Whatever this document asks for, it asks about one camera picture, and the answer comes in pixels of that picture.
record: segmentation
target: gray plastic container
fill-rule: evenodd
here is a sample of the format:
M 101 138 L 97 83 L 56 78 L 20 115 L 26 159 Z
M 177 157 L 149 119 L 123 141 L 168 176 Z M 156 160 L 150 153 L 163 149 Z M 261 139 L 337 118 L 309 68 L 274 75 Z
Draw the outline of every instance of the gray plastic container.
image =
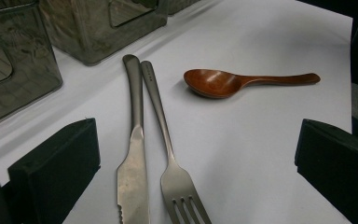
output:
M 51 43 L 94 65 L 167 24 L 168 0 L 41 0 Z
M 62 85 L 37 6 L 0 0 L 0 119 Z

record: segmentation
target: fork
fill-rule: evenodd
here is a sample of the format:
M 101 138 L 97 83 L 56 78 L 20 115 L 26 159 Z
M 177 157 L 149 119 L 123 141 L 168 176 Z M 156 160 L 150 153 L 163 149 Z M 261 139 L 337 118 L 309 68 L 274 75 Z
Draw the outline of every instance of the fork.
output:
M 171 138 L 168 133 L 153 66 L 148 61 L 142 62 L 141 66 L 145 85 L 155 108 L 168 153 L 168 166 L 161 177 L 161 190 L 171 221 L 173 224 L 179 224 L 179 217 L 181 217 L 185 224 L 190 224 L 190 220 L 193 220 L 196 224 L 211 224 L 212 222 L 202 205 L 190 175 L 178 165 L 173 156 Z

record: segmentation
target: white tablecloth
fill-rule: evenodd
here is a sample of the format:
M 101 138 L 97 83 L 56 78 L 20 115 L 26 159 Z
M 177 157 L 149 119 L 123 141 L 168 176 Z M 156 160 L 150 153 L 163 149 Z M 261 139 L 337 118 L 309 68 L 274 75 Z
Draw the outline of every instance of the white tablecloth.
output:
M 55 50 L 64 85 L 0 122 L 0 183 L 7 167 L 63 126 L 96 118 L 98 171 L 65 223 L 118 223 L 116 169 L 129 146 L 131 106 L 121 61 L 154 65 L 178 163 L 190 173 L 213 223 L 349 223 L 296 172 L 302 119 L 351 130 L 351 18 L 290 0 L 201 0 L 102 63 L 87 67 Z M 193 93 L 183 73 L 316 73 L 321 82 L 259 86 L 226 100 Z M 171 223 L 160 191 L 167 165 L 144 88 L 151 223 Z

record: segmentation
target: knife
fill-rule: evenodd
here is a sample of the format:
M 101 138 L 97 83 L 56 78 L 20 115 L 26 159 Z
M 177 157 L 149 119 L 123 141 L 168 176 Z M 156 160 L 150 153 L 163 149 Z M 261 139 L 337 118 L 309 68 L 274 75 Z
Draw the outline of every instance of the knife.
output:
M 144 149 L 142 69 L 137 57 L 123 57 L 130 83 L 131 138 L 126 159 L 117 168 L 117 205 L 123 224 L 150 224 Z

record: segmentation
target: knife handle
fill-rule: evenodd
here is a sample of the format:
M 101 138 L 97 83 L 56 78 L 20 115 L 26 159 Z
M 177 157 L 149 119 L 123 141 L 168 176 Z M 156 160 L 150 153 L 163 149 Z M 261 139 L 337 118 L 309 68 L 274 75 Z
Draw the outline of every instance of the knife handle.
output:
M 142 93 L 142 69 L 139 59 L 133 55 L 125 55 L 123 63 L 127 70 L 131 96 L 131 127 L 144 126 L 144 101 Z

